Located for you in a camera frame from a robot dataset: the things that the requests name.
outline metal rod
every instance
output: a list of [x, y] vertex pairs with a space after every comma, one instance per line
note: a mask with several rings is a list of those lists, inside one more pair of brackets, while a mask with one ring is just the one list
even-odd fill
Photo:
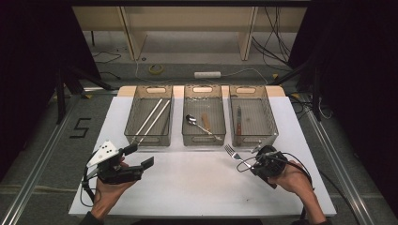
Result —
[[342, 185], [343, 191], [346, 194], [346, 198], [350, 201], [351, 206], [355, 214], [360, 221], [360, 224], [363, 225], [373, 225], [375, 224], [372, 216], [369, 213], [369, 209], [365, 204], [365, 201], [360, 196], [357, 188], [355, 187], [354, 181], [351, 179], [348, 174], [345, 165], [341, 161], [339, 154], [336, 152], [328, 133], [325, 131], [321, 122], [317, 121], [314, 114], [312, 112], [307, 113], [308, 118], [310, 119], [311, 124], [313, 125], [314, 131], [319, 138], [319, 141], [322, 143], [322, 146], [325, 150], [325, 153], [330, 161], [330, 164], [333, 170], [336, 172], [337, 178]]
[[166, 107], [169, 105], [170, 100], [167, 100], [166, 104], [164, 104], [163, 108], [161, 109], [161, 111], [159, 112], [158, 116], [156, 116], [155, 120], [152, 122], [152, 124], [149, 126], [149, 129], [146, 131], [146, 133], [144, 134], [144, 136], [149, 133], [149, 130], [152, 129], [152, 127], [155, 125], [155, 123], [158, 121], [159, 117], [161, 117], [161, 115], [163, 114], [164, 110], [166, 109]]
[[152, 114], [158, 109], [158, 107], [159, 107], [159, 105], [161, 104], [162, 101], [163, 101], [163, 98], [159, 99], [158, 104], [156, 104], [156, 106], [153, 108], [152, 112], [149, 114], [149, 116], [146, 118], [144, 123], [141, 125], [140, 129], [137, 131], [137, 133], [135, 133], [135, 136], [132, 138], [131, 143], [133, 143], [135, 141], [135, 137], [138, 134], [140, 134], [141, 130], [144, 128], [146, 123], [149, 121], [149, 118], [152, 116]]
[[64, 116], [64, 119], [60, 124], [55, 126], [55, 129], [46, 145], [44, 146], [43, 151], [41, 152], [38, 160], [36, 161], [35, 166], [33, 167], [31, 173], [26, 178], [23, 186], [21, 187], [20, 192], [17, 197], [14, 199], [14, 202], [11, 204], [9, 209], [6, 212], [6, 216], [3, 218], [1, 224], [9, 225], [9, 224], [17, 224], [21, 214], [23, 213], [24, 208], [27, 205], [27, 202], [32, 195], [33, 190], [35, 189], [36, 184], [38, 183], [39, 178], [41, 177], [53, 151], [55, 150], [56, 145], [65, 130], [66, 124], [69, 121], [70, 115], [79, 102], [80, 96], [73, 96], [68, 104], [67, 113]]

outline cable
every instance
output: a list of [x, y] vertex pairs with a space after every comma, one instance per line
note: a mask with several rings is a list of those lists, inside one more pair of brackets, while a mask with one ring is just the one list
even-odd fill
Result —
[[276, 60], [280, 61], [281, 63], [283, 63], [283, 64], [289, 66], [289, 65], [287, 64], [287, 62], [285, 62], [283, 59], [281, 59], [280, 57], [278, 57], [276, 54], [272, 53], [270, 50], [266, 49], [266, 47], [261, 46], [261, 44], [260, 44], [254, 37], [253, 37], [253, 41], [254, 41], [254, 48], [255, 48], [257, 51], [261, 52], [264, 56], [267, 56], [267, 57], [269, 57], [269, 58], [276, 59]]
[[91, 158], [93, 158], [94, 155], [96, 155], [96, 153], [97, 153], [97, 151], [95, 151], [95, 152], [93, 152], [93, 153], [91, 154], [90, 158], [88, 159], [88, 161], [85, 163], [85, 166], [84, 166], [83, 181], [82, 181], [82, 189], [81, 189], [81, 192], [80, 192], [80, 202], [81, 202], [83, 205], [85, 205], [85, 206], [87, 206], [87, 205], [84, 204], [84, 203], [83, 203], [83, 200], [82, 200], [82, 191], [83, 191], [83, 189], [85, 190], [85, 192], [87, 192], [87, 194], [88, 194], [88, 196], [90, 197], [91, 201], [94, 202], [94, 193], [93, 193], [93, 191], [92, 191], [93, 188], [90, 188], [90, 184], [89, 184], [89, 181], [90, 181], [92, 178], [94, 178], [94, 176], [93, 176], [93, 177], [90, 177], [89, 179], [87, 179], [87, 172], [88, 172], [87, 163], [91, 160]]
[[240, 172], [240, 173], [243, 173], [243, 172], [245, 172], [245, 171], [248, 171], [250, 168], [247, 168], [247, 169], [241, 171], [241, 170], [239, 169], [239, 166], [242, 165], [243, 163], [247, 162], [248, 160], [253, 159], [253, 158], [255, 158], [255, 157], [249, 157], [249, 158], [246, 158], [245, 160], [241, 161], [241, 162], [237, 165], [237, 171]]
[[100, 72], [100, 73], [108, 73], [108, 74], [111, 74], [112, 76], [114, 76], [114, 77], [116, 77], [118, 80], [121, 80], [121, 78], [119, 77], [119, 76], [116, 76], [114, 73], [112, 73], [112, 72]]
[[298, 120], [300, 120], [305, 114], [307, 114], [308, 112], [310, 112], [311, 110], [307, 110]]
[[298, 112], [295, 111], [296, 114], [302, 113], [306, 107], [312, 108], [312, 102], [301, 101], [298, 97], [295, 97], [292, 94], [287, 94], [287, 96], [296, 101], [291, 102], [292, 104], [299, 104], [301, 106], [301, 109]]
[[95, 57], [99, 56], [99, 55], [102, 54], [102, 53], [108, 53], [108, 54], [111, 54], [111, 55], [116, 55], [116, 58], [113, 58], [113, 59], [108, 60], [108, 61], [106, 61], [106, 62], [96, 62], [96, 63], [107, 64], [107, 63], [112, 62], [112, 61], [114, 61], [114, 60], [116, 60], [116, 59], [118, 59], [118, 58], [120, 58], [120, 57], [122, 56], [121, 54], [110, 53], [110, 52], [100, 52], [100, 53], [98, 53], [98, 54], [93, 54], [92, 56], [95, 58]]
[[[166, 81], [151, 81], [151, 80], [148, 80], [148, 79], [144, 79], [144, 78], [138, 77], [138, 67], [139, 67], [139, 65], [138, 65], [138, 61], [137, 60], [134, 60], [134, 61], [135, 61], [135, 64], [137, 66], [136, 69], [135, 69], [134, 77], [137, 78], [138, 80], [141, 80], [141, 81], [144, 81], [144, 82], [149, 82], [149, 83], [168, 83], [168, 82], [175, 82], [175, 81], [188, 82], [188, 81], [198, 81], [199, 80], [199, 81], [207, 81], [207, 82], [211, 82], [211, 83], [216, 83], [216, 84], [219, 84], [219, 85], [222, 85], [222, 84], [231, 85], [230, 83], [214, 82], [214, 81], [211, 81], [209, 79], [197, 79], [197, 78], [192, 78], [192, 79], [170, 79], [170, 80], [166, 80]], [[234, 72], [234, 73], [222, 75], [222, 77], [232, 76], [232, 75], [238, 74], [238, 73], [246, 71], [246, 70], [254, 70], [255, 72], [257, 72], [260, 75], [260, 77], [264, 80], [266, 85], [268, 85], [267, 79], [258, 70], [256, 70], [255, 68], [244, 68], [244, 69], [242, 69], [240, 71], [237, 71], [237, 72]]]
[[345, 201], [345, 203], [347, 204], [348, 208], [350, 209], [352, 215], [354, 216], [355, 221], [357, 222], [358, 225], [360, 225], [360, 220], [358, 219], [357, 215], [354, 212], [354, 208], [352, 207], [352, 205], [349, 203], [349, 200], [346, 198], [346, 196], [343, 194], [343, 192], [331, 181], [330, 178], [328, 178], [321, 170], [319, 170], [319, 173], [321, 175], [323, 175], [330, 183], [331, 185], [337, 190], [337, 192], [339, 192], [339, 194], [342, 196], [343, 200]]
[[298, 166], [298, 165], [296, 165], [296, 164], [294, 164], [294, 163], [291, 163], [291, 162], [289, 162], [289, 161], [286, 161], [286, 160], [277, 158], [277, 157], [267, 157], [267, 158], [270, 158], [270, 159], [274, 159], [274, 160], [278, 160], [278, 161], [284, 162], [284, 163], [286, 163], [286, 164], [288, 164], [288, 165], [290, 165], [290, 166], [293, 166], [293, 167], [299, 169], [302, 173], [304, 173], [305, 176], [307, 176], [308, 180], [310, 181], [311, 186], [313, 185], [313, 178], [311, 178], [311, 176], [310, 176], [306, 171], [304, 171], [304, 169], [302, 169], [300, 166]]
[[290, 157], [292, 157], [292, 158], [294, 158], [295, 160], [297, 160], [298, 161], [298, 163], [299, 164], [301, 164], [301, 166], [304, 168], [304, 170], [305, 170], [305, 172], [307, 173], [307, 174], [309, 174], [310, 175], [310, 172], [308, 171], [308, 169], [305, 167], [305, 165], [304, 165], [304, 163], [302, 163], [297, 157], [295, 157], [295, 156], [293, 156], [292, 154], [290, 154], [290, 153], [282, 153], [282, 154], [284, 154], [284, 155], [288, 155], [288, 156], [290, 156]]
[[242, 69], [242, 70], [240, 70], [240, 71], [238, 71], [238, 72], [234, 72], [234, 73], [222, 75], [222, 77], [228, 77], [228, 76], [236, 75], [236, 74], [238, 74], [238, 73], [240, 73], [240, 72], [243, 72], [243, 71], [246, 71], [246, 70], [254, 70], [254, 71], [256, 71], [256, 72], [260, 75], [260, 77], [266, 82], [266, 85], [268, 85], [267, 79], [264, 78], [263, 75], [262, 75], [257, 69], [255, 69], [255, 68], [244, 68], [244, 69]]
[[93, 207], [94, 206], [94, 204], [93, 205], [88, 205], [88, 204], [83, 202], [83, 188], [80, 189], [80, 203], [82, 205], [86, 206], [86, 207]]
[[274, 22], [273, 25], [272, 25], [271, 18], [269, 17], [267, 8], [264, 7], [264, 10], [265, 10], [265, 12], [266, 12], [266, 14], [267, 14], [269, 24], [271, 25], [271, 28], [272, 28], [272, 32], [271, 32], [271, 34], [269, 35], [268, 39], [270, 38], [270, 36], [271, 36], [272, 34], [275, 34], [275, 37], [278, 39], [278, 45], [279, 45], [279, 49], [280, 49], [280, 51], [281, 51], [281, 54], [282, 54], [282, 56], [283, 56], [283, 59], [284, 59], [285, 61], [287, 61], [287, 59], [286, 59], [286, 57], [285, 57], [284, 55], [286, 54], [287, 57], [290, 57], [290, 56], [289, 56], [290, 50], [289, 50], [289, 49], [286, 47], [286, 45], [284, 44], [283, 39], [282, 39], [282, 36], [281, 36], [281, 34], [280, 34], [281, 20], [280, 20], [279, 18], [280, 18], [280, 14], [281, 14], [281, 8], [280, 8], [280, 7], [276, 7], [276, 8], [275, 8], [275, 22]]
[[318, 109], [319, 109], [319, 111], [321, 112], [322, 116], [323, 116], [325, 119], [330, 119], [331, 116], [333, 115], [333, 111], [330, 111], [330, 115], [329, 115], [329, 116], [325, 116], [325, 115], [323, 114], [322, 110], [321, 110], [321, 102], [322, 102], [322, 98], [320, 98], [319, 104], [318, 104]]

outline transparent plastic bin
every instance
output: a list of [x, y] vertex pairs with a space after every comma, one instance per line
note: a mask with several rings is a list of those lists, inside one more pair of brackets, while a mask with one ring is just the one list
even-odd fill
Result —
[[265, 86], [229, 86], [229, 109], [233, 146], [275, 142], [279, 133]]
[[125, 136], [141, 146], [169, 146], [173, 86], [137, 86]]
[[[184, 145], [223, 145], [226, 128], [220, 85], [185, 85], [183, 112]], [[187, 114], [194, 116], [197, 125], [209, 129], [214, 135], [209, 135], [198, 126], [188, 123]]]

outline hand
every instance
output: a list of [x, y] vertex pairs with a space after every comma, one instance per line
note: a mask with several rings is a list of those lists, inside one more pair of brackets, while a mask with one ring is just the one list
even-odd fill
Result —
[[[128, 164], [123, 162], [124, 158], [121, 158], [120, 165], [122, 167], [129, 167]], [[94, 205], [91, 209], [91, 214], [98, 220], [103, 221], [105, 216], [115, 206], [120, 196], [129, 187], [135, 184], [136, 181], [123, 183], [119, 185], [108, 185], [103, 184], [100, 179], [97, 178], [96, 195], [94, 198]]]
[[[302, 168], [301, 164], [293, 160], [290, 160], [290, 162]], [[326, 221], [313, 187], [301, 170], [286, 164], [284, 171], [279, 176], [270, 177], [268, 181], [271, 184], [280, 185], [283, 189], [296, 193], [300, 197], [307, 211], [310, 224], [318, 224]]]
[[[302, 165], [294, 160], [290, 160], [289, 162], [302, 168]], [[297, 194], [299, 197], [313, 192], [313, 187], [307, 176], [301, 170], [289, 164], [286, 164], [284, 171], [279, 176], [270, 177], [268, 181], [271, 184], [277, 184], [283, 189]]]

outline white table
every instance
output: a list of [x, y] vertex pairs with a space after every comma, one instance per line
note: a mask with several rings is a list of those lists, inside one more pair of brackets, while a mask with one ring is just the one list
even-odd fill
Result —
[[[279, 130], [273, 146], [301, 160], [311, 173], [323, 212], [327, 217], [334, 216], [336, 211], [288, 97], [270, 97], [269, 101]], [[124, 129], [131, 103], [132, 97], [114, 97], [94, 150], [106, 140], [117, 148], [129, 145]], [[227, 130], [224, 144], [231, 144], [226, 97], [223, 104]], [[265, 218], [301, 213], [302, 203], [295, 194], [281, 187], [273, 189], [251, 172], [238, 172], [237, 162], [222, 146], [184, 146], [182, 107], [183, 98], [176, 97], [172, 108], [170, 146], [140, 146], [137, 153], [127, 156], [125, 161], [131, 166], [150, 157], [155, 157], [155, 164], [144, 172], [142, 180], [123, 194], [110, 215], [132, 218]], [[250, 148], [236, 150], [243, 158], [253, 157]], [[90, 181], [90, 186], [95, 187], [95, 179]], [[83, 201], [91, 204], [85, 193]], [[81, 204], [79, 190], [69, 213], [82, 217], [89, 210]]]

